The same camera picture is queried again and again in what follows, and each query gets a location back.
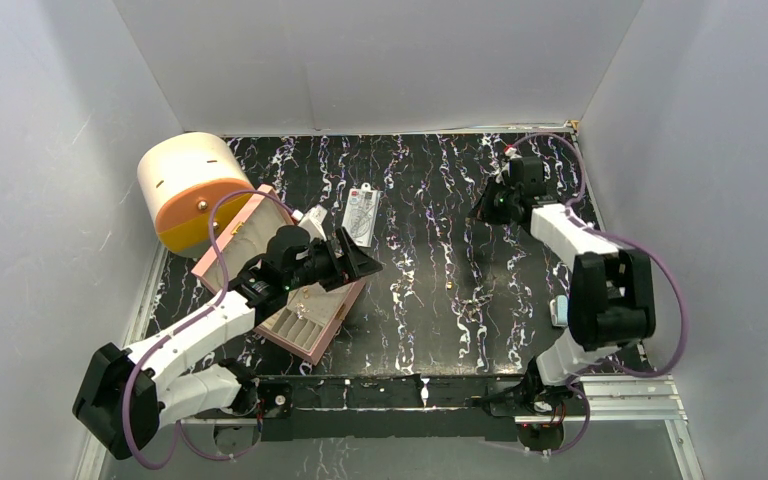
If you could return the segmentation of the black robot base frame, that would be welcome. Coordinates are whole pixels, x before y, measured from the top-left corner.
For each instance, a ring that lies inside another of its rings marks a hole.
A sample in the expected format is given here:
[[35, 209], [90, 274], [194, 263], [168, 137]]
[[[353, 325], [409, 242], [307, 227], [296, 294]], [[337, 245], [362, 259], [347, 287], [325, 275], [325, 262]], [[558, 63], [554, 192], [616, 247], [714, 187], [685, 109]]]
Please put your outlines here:
[[267, 442], [324, 438], [478, 438], [554, 450], [585, 412], [565, 386], [524, 374], [262, 376], [228, 407], [198, 414], [221, 429], [256, 427]]

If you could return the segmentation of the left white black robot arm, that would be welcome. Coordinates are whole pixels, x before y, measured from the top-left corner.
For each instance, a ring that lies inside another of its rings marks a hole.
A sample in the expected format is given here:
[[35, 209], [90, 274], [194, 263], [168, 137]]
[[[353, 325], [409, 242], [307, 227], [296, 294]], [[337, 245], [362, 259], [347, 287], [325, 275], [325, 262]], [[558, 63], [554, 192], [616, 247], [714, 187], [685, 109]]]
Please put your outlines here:
[[152, 337], [96, 350], [72, 414], [116, 459], [159, 469], [141, 451], [165, 426], [212, 409], [246, 416], [259, 403], [253, 373], [235, 361], [195, 374], [188, 368], [260, 326], [287, 306], [290, 294], [314, 284], [333, 291], [382, 269], [344, 228], [322, 239], [282, 226], [209, 303]]

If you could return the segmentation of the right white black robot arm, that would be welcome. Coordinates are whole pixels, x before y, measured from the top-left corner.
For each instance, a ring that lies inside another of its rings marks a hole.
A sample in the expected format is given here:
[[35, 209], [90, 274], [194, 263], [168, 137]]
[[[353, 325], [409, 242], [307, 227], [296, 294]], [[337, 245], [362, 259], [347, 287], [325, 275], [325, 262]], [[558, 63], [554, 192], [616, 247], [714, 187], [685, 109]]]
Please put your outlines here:
[[561, 385], [573, 374], [653, 335], [650, 257], [619, 247], [571, 219], [566, 207], [549, 195], [540, 159], [507, 161], [487, 181], [468, 216], [525, 228], [571, 271], [566, 329], [528, 367], [534, 379], [524, 385], [523, 399], [531, 411], [550, 413], [563, 399]]

